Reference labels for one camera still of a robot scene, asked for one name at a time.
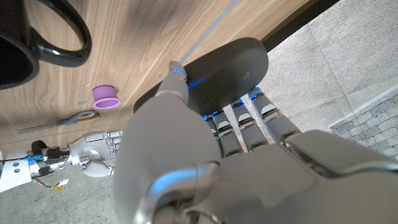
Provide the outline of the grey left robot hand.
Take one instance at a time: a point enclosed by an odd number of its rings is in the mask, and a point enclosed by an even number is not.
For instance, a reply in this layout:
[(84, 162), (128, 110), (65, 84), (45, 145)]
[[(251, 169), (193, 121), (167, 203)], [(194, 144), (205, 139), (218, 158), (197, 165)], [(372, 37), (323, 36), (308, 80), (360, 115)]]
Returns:
[(116, 158), (120, 223), (396, 223), (397, 161), (333, 134), (299, 131), (282, 113), (274, 138), (222, 157), (188, 107), (173, 61), (153, 98), (128, 121)]

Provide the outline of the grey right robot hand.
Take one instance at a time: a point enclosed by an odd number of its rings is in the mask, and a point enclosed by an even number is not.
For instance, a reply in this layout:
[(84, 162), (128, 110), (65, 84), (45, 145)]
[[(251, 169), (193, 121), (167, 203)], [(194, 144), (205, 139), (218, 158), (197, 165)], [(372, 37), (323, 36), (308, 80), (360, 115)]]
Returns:
[(116, 157), (120, 148), (123, 130), (98, 131), (82, 135), (67, 144), (71, 165), (82, 166), (88, 177), (105, 177), (114, 174), (114, 167), (105, 162)]

